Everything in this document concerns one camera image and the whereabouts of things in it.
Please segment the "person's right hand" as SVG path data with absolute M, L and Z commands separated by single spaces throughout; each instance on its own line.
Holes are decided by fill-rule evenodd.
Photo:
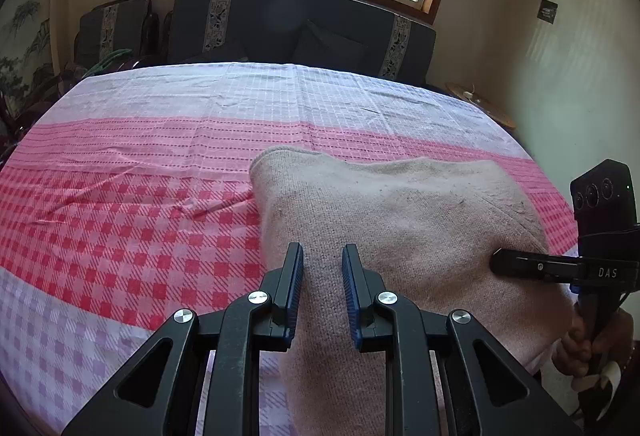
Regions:
M 589 374 L 593 356 L 605 355 L 625 369 L 634 353 L 634 319 L 618 309 L 607 326 L 592 340 L 578 304 L 574 306 L 572 325 L 554 345 L 552 362 L 566 376 L 584 378 Z

